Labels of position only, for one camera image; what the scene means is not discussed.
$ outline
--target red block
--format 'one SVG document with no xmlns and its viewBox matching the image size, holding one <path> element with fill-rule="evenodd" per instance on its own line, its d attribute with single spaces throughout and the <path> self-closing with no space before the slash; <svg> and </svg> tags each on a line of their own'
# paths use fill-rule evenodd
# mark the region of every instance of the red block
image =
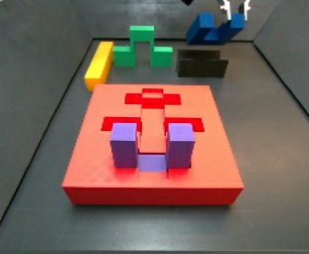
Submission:
<svg viewBox="0 0 309 254">
<path fill-rule="evenodd" d="M 161 90 L 164 97 L 165 94 L 180 94 L 181 104 L 165 103 L 164 109 L 158 109 L 161 114 L 164 110 L 164 121 L 157 118 L 152 121 L 148 112 L 142 111 L 149 109 L 142 108 L 141 104 L 126 104 L 125 97 L 126 94 L 141 94 L 145 91 L 149 95 Z M 140 142 L 144 134 L 142 141 L 149 142 L 153 138 L 153 144 L 162 144 L 166 137 L 158 137 L 158 131 L 150 136 L 148 126 L 153 128 L 162 122 L 158 126 L 162 131 L 165 122 L 193 120 L 198 130 L 194 133 L 192 168 L 169 169 L 166 173 L 138 172 L 137 168 L 115 169 L 110 131 L 103 131 L 102 126 L 105 118 L 118 120 L 118 117 L 131 117 L 130 122 L 137 122 L 145 128 L 145 133 L 138 128 Z M 232 204 L 243 191 L 243 182 L 210 88 L 204 85 L 157 84 L 97 86 L 63 188 L 75 204 Z"/>
</svg>

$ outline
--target toy block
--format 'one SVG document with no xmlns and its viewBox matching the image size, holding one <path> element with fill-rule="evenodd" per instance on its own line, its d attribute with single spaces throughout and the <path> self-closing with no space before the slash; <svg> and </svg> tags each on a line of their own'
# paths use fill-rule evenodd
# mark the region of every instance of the toy block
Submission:
<svg viewBox="0 0 309 254">
<path fill-rule="evenodd" d="M 86 89 L 93 91 L 98 84 L 106 83 L 113 62 L 113 42 L 101 42 L 85 74 Z"/>
<path fill-rule="evenodd" d="M 114 47 L 114 65 L 136 66 L 136 43 L 150 43 L 150 66 L 170 67 L 173 48 L 154 47 L 154 26 L 130 26 L 130 47 Z"/>
<path fill-rule="evenodd" d="M 154 45 L 154 26 L 130 26 L 130 42 L 148 42 Z"/>
<path fill-rule="evenodd" d="M 220 44 L 228 43 L 237 33 L 244 29 L 245 20 L 243 14 L 232 14 L 232 19 L 219 27 Z"/>
<path fill-rule="evenodd" d="M 201 13 L 193 22 L 193 25 L 188 32 L 188 44 L 193 45 L 202 41 L 204 37 L 216 27 L 213 13 Z"/>
<path fill-rule="evenodd" d="M 169 169 L 190 168 L 196 138 L 189 123 L 170 123 L 166 162 Z"/>
<path fill-rule="evenodd" d="M 142 93 L 144 89 L 149 89 L 146 96 L 154 91 L 152 89 L 162 89 L 164 97 L 165 94 L 180 94 L 181 104 L 165 104 L 165 109 L 144 109 L 141 104 L 126 104 L 126 94 Z M 115 168 L 111 134 L 101 130 L 103 120 L 129 115 L 141 117 L 144 125 L 158 125 L 157 129 L 164 129 L 162 120 L 142 118 L 148 110 L 164 111 L 165 115 L 160 116 L 164 118 L 202 119 L 205 131 L 194 132 L 190 169 L 168 168 L 166 172 L 152 172 L 140 171 L 140 168 Z M 74 204 L 232 204 L 243 191 L 243 182 L 210 88 L 205 85 L 168 84 L 98 85 L 83 119 L 63 189 Z"/>
<path fill-rule="evenodd" d="M 220 51 L 178 51 L 180 77 L 225 77 L 229 60 L 221 60 Z"/>
<path fill-rule="evenodd" d="M 220 60 L 221 51 L 208 50 L 178 50 L 178 60 Z"/>
<path fill-rule="evenodd" d="M 189 45 L 224 45 L 244 29 L 244 14 L 232 14 L 232 19 L 214 28 L 214 15 L 201 13 L 186 34 Z"/>
<path fill-rule="evenodd" d="M 165 155 L 138 155 L 140 172 L 166 172 Z"/>
<path fill-rule="evenodd" d="M 114 65 L 115 66 L 137 66 L 136 51 L 130 47 L 114 47 Z"/>
<path fill-rule="evenodd" d="M 170 67 L 173 64 L 173 48 L 154 47 L 150 57 L 150 66 Z"/>
<path fill-rule="evenodd" d="M 137 124 L 114 123 L 110 135 L 110 147 L 115 168 L 137 168 Z"/>
</svg>

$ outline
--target purple block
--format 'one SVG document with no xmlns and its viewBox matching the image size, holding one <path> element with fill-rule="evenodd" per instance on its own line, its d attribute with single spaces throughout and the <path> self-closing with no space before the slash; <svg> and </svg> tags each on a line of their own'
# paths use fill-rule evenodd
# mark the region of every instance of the purple block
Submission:
<svg viewBox="0 0 309 254">
<path fill-rule="evenodd" d="M 166 172 L 165 155 L 138 155 L 138 171 L 142 172 Z"/>
<path fill-rule="evenodd" d="M 138 167 L 137 124 L 114 123 L 110 146 L 115 168 Z"/>
<path fill-rule="evenodd" d="M 169 169 L 188 169 L 192 164 L 196 137 L 190 123 L 169 124 L 166 163 Z"/>
</svg>

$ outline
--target yellow block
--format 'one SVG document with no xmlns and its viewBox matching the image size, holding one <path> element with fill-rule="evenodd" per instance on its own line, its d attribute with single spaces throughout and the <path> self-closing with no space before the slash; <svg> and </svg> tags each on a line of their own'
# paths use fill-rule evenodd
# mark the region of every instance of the yellow block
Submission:
<svg viewBox="0 0 309 254">
<path fill-rule="evenodd" d="M 85 74 L 85 84 L 89 91 L 94 91 L 98 84 L 106 83 L 113 62 L 114 42 L 101 42 L 94 58 Z"/>
</svg>

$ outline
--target green block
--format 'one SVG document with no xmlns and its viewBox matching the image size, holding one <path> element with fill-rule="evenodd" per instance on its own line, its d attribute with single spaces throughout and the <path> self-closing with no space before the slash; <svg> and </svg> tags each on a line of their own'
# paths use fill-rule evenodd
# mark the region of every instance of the green block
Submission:
<svg viewBox="0 0 309 254">
<path fill-rule="evenodd" d="M 150 66 L 170 67 L 173 65 L 173 48 L 154 47 L 150 54 Z"/>
<path fill-rule="evenodd" d="M 154 45 L 154 26 L 130 26 L 130 43 L 149 42 Z"/>
<path fill-rule="evenodd" d="M 130 47 L 115 46 L 113 53 L 115 66 L 137 66 L 136 51 Z"/>
</svg>

